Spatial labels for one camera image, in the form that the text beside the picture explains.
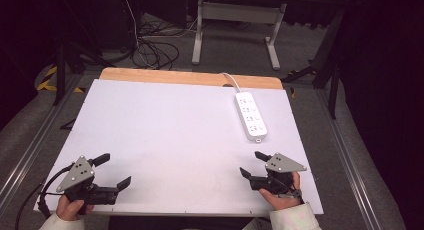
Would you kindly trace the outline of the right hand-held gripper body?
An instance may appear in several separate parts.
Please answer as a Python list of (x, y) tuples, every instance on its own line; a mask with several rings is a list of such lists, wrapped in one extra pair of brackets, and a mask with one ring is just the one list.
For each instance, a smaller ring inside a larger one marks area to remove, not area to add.
[(272, 158), (265, 162), (265, 177), (252, 176), (249, 183), (252, 190), (266, 189), (274, 195), (286, 195), (295, 190), (293, 185), (293, 172), (306, 171), (307, 167), (280, 154), (271, 155)]

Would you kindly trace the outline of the black metal stand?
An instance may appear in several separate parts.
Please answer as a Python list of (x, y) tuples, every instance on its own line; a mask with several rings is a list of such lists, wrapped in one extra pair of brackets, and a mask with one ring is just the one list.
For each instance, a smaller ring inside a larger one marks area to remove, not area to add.
[(93, 60), (95, 64), (103, 67), (113, 67), (113, 64), (106, 61), (99, 54), (82, 46), (81, 44), (62, 40), (56, 48), (56, 97), (53, 103), (57, 106), (61, 100), (65, 97), (66, 93), (66, 67), (69, 67), (72, 73), (82, 74), (85, 71), (83, 59), (81, 55), (85, 55), (89, 59)]
[(323, 89), (327, 83), (330, 83), (327, 109), (332, 119), (336, 118), (335, 108), (340, 77), (335, 42), (344, 13), (344, 9), (340, 9), (336, 12), (310, 65), (281, 79), (283, 83), (289, 83), (315, 72), (315, 78), (312, 80), (314, 89)]

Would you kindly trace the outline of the white metal desk frame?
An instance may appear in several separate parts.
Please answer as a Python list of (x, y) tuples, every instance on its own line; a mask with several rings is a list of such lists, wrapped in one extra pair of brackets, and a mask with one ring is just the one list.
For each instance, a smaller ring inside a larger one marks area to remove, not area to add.
[(272, 24), (273, 31), (264, 39), (272, 68), (277, 71), (281, 68), (275, 49), (275, 41), (278, 36), (287, 5), (282, 3), (278, 8), (245, 6), (236, 4), (210, 3), (198, 0), (196, 35), (192, 54), (192, 64), (198, 65), (202, 49), (202, 24), (203, 20), (239, 21), (248, 23)]

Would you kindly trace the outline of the white power strip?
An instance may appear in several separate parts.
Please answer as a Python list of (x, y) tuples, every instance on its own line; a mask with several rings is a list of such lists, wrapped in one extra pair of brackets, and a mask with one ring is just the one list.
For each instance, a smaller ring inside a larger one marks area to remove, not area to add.
[(247, 139), (256, 143), (262, 142), (268, 130), (253, 95), (250, 92), (237, 93), (235, 105)]

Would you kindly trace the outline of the person's left hand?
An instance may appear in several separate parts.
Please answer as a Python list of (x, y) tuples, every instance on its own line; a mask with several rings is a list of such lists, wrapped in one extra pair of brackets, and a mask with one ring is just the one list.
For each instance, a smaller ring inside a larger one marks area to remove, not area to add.
[(76, 221), (79, 219), (79, 211), (84, 206), (83, 200), (70, 201), (65, 195), (58, 200), (56, 215), (64, 221)]

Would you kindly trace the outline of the person's right hand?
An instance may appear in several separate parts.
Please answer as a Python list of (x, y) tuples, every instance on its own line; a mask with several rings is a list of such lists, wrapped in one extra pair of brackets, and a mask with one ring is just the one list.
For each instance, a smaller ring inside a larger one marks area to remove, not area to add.
[[(300, 175), (297, 172), (292, 173), (293, 177), (293, 185), (292, 188), (294, 190), (300, 189)], [(259, 193), (262, 197), (274, 208), (275, 211), (288, 209), (291, 207), (296, 207), (302, 204), (302, 200), (300, 198), (295, 197), (278, 197), (273, 195), (266, 189), (260, 189)]]

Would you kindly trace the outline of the aluminium floor rail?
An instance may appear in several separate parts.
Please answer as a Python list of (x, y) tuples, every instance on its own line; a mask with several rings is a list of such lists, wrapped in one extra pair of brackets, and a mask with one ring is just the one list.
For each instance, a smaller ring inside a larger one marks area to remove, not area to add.
[(40, 93), (0, 131), (0, 213), (21, 185), (81, 78), (69, 77), (65, 95), (57, 105), (53, 104), (52, 92)]
[(340, 161), (343, 165), (344, 172), (348, 178), (353, 195), (355, 197), (361, 215), (364, 219), (367, 230), (382, 230), (381, 224), (377, 219), (374, 208), (370, 202), (363, 179), (360, 176), (360, 173), (346, 147), (338, 122), (332, 118), (328, 110), (328, 101), (326, 98), (326, 94), (323, 90), (317, 90), (316, 96), (330, 124), (331, 132), (336, 141)]

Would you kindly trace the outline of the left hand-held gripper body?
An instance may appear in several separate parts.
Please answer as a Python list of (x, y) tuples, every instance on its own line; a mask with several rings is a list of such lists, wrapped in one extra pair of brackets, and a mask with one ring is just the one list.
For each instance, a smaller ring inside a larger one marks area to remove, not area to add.
[(70, 201), (83, 200), (88, 205), (114, 205), (118, 189), (94, 184), (95, 166), (90, 166), (88, 160), (80, 156), (71, 165), (56, 192), (63, 193)]

